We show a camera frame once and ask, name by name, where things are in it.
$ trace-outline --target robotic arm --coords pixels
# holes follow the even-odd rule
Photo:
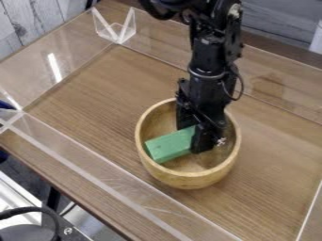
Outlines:
[[[202,153],[226,142],[226,106],[243,95],[244,83],[234,64],[242,57],[240,0],[139,0],[159,20],[179,15],[190,25],[192,59],[190,79],[179,80],[178,129],[196,126],[191,152]],[[240,95],[234,98],[236,80]]]

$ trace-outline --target wooden bowl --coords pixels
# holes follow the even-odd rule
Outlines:
[[[179,189],[199,189],[218,183],[228,174],[242,143],[239,126],[226,113],[228,125],[224,136],[228,140],[222,147],[200,154],[190,154],[158,164],[147,155],[143,144],[147,140],[176,131],[175,99],[155,104],[142,115],[136,126],[136,146],[140,161],[150,174],[164,184]]]

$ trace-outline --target green block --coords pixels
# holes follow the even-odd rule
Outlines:
[[[191,138],[194,135],[195,126],[191,126],[170,135],[146,141],[144,149],[147,154],[159,164],[190,154]]]

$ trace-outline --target clear plastic bracket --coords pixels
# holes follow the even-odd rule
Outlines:
[[[136,17],[134,8],[130,8],[128,10],[124,24],[108,24],[96,8],[92,8],[92,14],[96,33],[102,38],[112,41],[116,44],[123,44],[136,35]]]

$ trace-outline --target bowl rim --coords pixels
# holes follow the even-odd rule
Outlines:
[[[152,167],[155,169],[158,169],[162,172],[166,172],[167,174],[175,175],[175,176],[179,176],[179,177],[195,177],[195,178],[204,177],[204,176],[207,176],[210,174],[214,174],[214,173],[219,172],[220,170],[226,169],[230,166],[230,164],[234,162],[235,157],[238,155],[238,152],[240,150],[240,145],[242,145],[242,130],[239,128],[239,125],[238,125],[236,120],[234,119],[232,115],[228,113],[228,111],[226,111],[227,117],[230,118],[230,121],[231,121],[234,129],[235,129],[235,136],[236,136],[235,145],[234,145],[232,151],[231,151],[227,159],[212,169],[199,171],[199,172],[182,172],[182,171],[176,171],[176,170],[166,168],[164,166],[158,164],[151,159],[151,157],[147,155],[147,153],[143,149],[143,145],[142,145],[142,142],[140,142],[140,128],[142,128],[142,124],[146,120],[146,117],[150,115],[150,113],[159,106],[162,106],[164,104],[168,104],[168,103],[172,103],[175,101],[176,101],[176,99],[171,98],[171,99],[167,99],[162,102],[158,102],[144,111],[143,115],[140,116],[139,122],[136,124],[136,131],[135,131],[135,140],[136,140],[136,147],[138,147],[138,150],[139,150],[139,154],[143,156],[144,160],[147,160],[147,162],[150,163],[150,165],[152,165]]]

